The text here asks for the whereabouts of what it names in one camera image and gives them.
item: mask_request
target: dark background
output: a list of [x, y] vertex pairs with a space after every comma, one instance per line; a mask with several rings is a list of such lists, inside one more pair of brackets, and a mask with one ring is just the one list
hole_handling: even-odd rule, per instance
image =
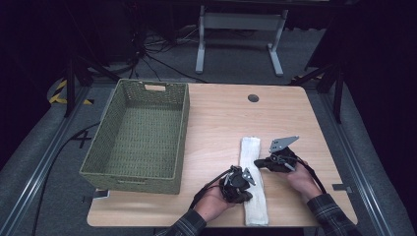
[[[103, 66], [127, 62], [146, 29], [169, 40], [175, 30], [195, 24], [198, 15], [196, 6], [126, 1], [129, 8], [115, 9], [96, 0], [51, 2], [50, 6], [36, 0], [0, 2], [0, 168], [50, 107], [46, 93], [62, 77], [72, 52]], [[136, 15], [126, 15], [132, 8]], [[289, 29], [328, 29], [310, 66], [341, 62], [345, 82], [411, 222], [417, 222], [415, 9], [411, 0], [362, 0], [354, 11], [335, 18], [326, 13], [306, 22], [303, 14], [308, 13], [293, 11], [287, 21]], [[51, 11], [61, 18], [61, 25], [51, 21]], [[196, 14], [184, 17], [184, 12]], [[82, 24], [75, 27], [74, 22]], [[61, 32], [63, 26], [67, 34]], [[130, 43], [132, 38], [136, 46]]]

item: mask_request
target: plaid sleeve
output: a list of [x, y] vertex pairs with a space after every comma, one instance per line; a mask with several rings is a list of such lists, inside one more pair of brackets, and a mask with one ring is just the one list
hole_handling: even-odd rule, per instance
[[356, 225], [336, 204], [329, 194], [323, 194], [307, 202], [307, 206], [322, 226], [327, 236], [361, 235]]
[[193, 209], [189, 209], [171, 227], [163, 230], [155, 236], [197, 236], [205, 229], [206, 222]]

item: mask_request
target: wooden table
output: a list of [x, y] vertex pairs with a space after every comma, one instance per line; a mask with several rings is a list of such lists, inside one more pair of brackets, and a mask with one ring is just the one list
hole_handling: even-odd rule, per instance
[[[307, 160], [326, 190], [353, 221], [357, 218], [341, 184], [323, 133], [302, 88], [189, 84], [190, 115], [179, 195], [110, 191], [110, 197], [92, 201], [91, 226], [170, 226], [183, 215], [202, 186], [239, 164], [243, 137], [261, 139], [261, 158], [269, 156], [273, 139], [300, 136], [290, 148]], [[248, 100], [249, 94], [259, 97]], [[262, 169], [269, 226], [318, 225], [298, 193], [284, 179]], [[227, 210], [208, 227], [241, 227], [243, 205]]]

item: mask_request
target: white towel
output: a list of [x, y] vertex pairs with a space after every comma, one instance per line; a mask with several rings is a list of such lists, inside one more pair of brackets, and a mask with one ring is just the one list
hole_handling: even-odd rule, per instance
[[253, 197], [244, 203], [245, 224], [247, 226], [268, 226], [267, 201], [264, 193], [264, 182], [261, 172], [254, 164], [261, 153], [261, 140], [255, 137], [244, 137], [240, 151], [240, 166], [243, 170], [249, 169], [256, 186], [251, 185], [247, 191]]

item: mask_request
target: gray carpet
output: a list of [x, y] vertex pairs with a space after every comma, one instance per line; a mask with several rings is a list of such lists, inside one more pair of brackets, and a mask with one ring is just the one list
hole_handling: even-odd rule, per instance
[[[152, 57], [177, 69], [182, 74], [155, 60], [145, 58], [148, 63], [140, 60], [136, 72], [133, 73], [133, 78], [192, 83], [195, 80], [187, 78], [187, 76], [191, 76], [208, 83], [286, 85], [294, 76], [307, 73], [304, 71], [304, 67], [323, 33], [322, 30], [287, 30], [282, 34], [278, 46], [278, 55], [284, 71], [282, 78], [274, 75], [266, 51], [266, 45], [273, 38], [273, 34], [264, 31], [238, 32], [238, 34], [235, 31], [213, 31], [210, 33], [207, 38], [205, 70], [202, 75], [194, 73], [198, 44], [190, 41], [167, 52], [151, 54]], [[123, 67], [122, 64], [115, 63], [109, 69]], [[130, 72], [124, 73], [121, 77], [128, 78], [129, 74]], [[353, 191], [349, 197], [359, 219], [360, 231], [363, 235], [378, 235], [375, 223], [349, 169], [346, 153], [335, 127], [341, 128], [345, 132], [377, 196], [387, 224], [390, 226], [391, 235], [415, 235], [404, 206], [372, 147], [348, 88], [344, 87], [343, 92], [342, 124], [334, 126], [332, 116], [328, 115], [328, 104], [326, 103], [326, 100], [331, 100], [332, 93], [318, 94], [311, 89], [316, 83], [316, 81], [307, 82], [303, 87], [306, 88], [342, 181]], [[93, 99], [94, 104], [81, 105], [76, 110], [61, 144], [78, 131], [99, 121], [114, 86], [114, 83], [105, 78], [95, 80], [85, 97]], [[55, 89], [56, 85], [51, 88], [48, 97]], [[65, 104], [52, 104], [51, 109], [33, 127], [33, 130], [0, 172], [0, 222], [2, 222], [0, 225], [6, 222], [15, 202], [24, 190], [26, 182], [47, 152], [58, 127], [62, 122], [65, 122], [64, 113]], [[96, 127], [90, 128], [88, 137], [93, 137], [95, 131]], [[86, 156], [90, 141], [86, 141], [83, 147], [81, 144], [81, 141], [68, 142], [53, 165], [42, 198], [36, 235], [152, 235], [153, 228], [94, 228], [88, 226], [86, 218], [94, 187], [87, 183], [78, 171]], [[28, 210], [22, 214], [22, 219], [17, 220], [14, 235], [31, 235], [39, 204], [40, 190], [37, 191], [33, 201], [29, 203]], [[314, 235], [313, 228], [306, 228], [304, 232], [305, 235]]]

